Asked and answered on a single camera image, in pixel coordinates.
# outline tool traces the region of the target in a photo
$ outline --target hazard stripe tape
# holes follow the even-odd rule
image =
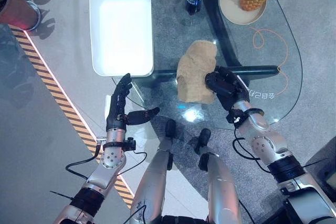
[[[21,45],[25,55],[35,68],[37,74],[41,77],[47,89],[50,91],[51,95],[54,97],[55,101],[64,112],[64,115],[67,117],[79,137],[82,139],[83,143],[92,153],[92,155],[94,155],[96,151],[95,136],[91,134],[84,121],[82,121],[77,110],[72,106],[72,103],[68,100],[68,97],[66,94],[64,94],[63,89],[60,87],[58,82],[53,78],[49,68],[45,65],[44,61],[41,59],[39,53],[35,50],[26,34],[15,26],[10,25],[9,27],[11,28],[13,35],[16,37],[17,42]],[[97,162],[100,161],[101,155],[102,152],[99,152],[99,155],[96,158]],[[117,177],[114,187],[122,200],[126,203],[127,207],[131,208],[134,194],[122,176]]]

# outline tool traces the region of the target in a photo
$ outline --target beige plate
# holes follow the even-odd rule
[[[260,8],[247,12],[240,7],[239,0],[219,0],[219,5],[224,16],[238,25],[248,25],[257,21],[266,8],[265,2]]]

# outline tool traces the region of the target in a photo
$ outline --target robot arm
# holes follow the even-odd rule
[[[97,142],[104,141],[101,161],[54,224],[93,224],[94,216],[126,163],[124,152],[135,150],[135,140],[132,137],[125,140],[126,126],[148,122],[160,111],[159,108],[154,108],[147,111],[133,111],[125,115],[126,96],[131,88],[131,77],[128,73],[120,80],[111,97],[106,126],[107,136],[97,139]]]
[[[334,204],[288,150],[286,139],[269,126],[262,110],[250,105],[240,77],[217,67],[205,81],[229,112],[228,122],[250,140],[254,153],[268,167],[280,191],[289,196],[284,204],[291,221],[309,224],[336,218]]]

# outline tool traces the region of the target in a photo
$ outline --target white plastic tray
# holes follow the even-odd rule
[[[93,69],[149,76],[154,67],[151,0],[90,0]]]

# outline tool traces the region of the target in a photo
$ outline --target red pot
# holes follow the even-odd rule
[[[37,12],[24,0],[7,0],[0,10],[0,23],[7,23],[22,30],[33,28],[38,21]]]

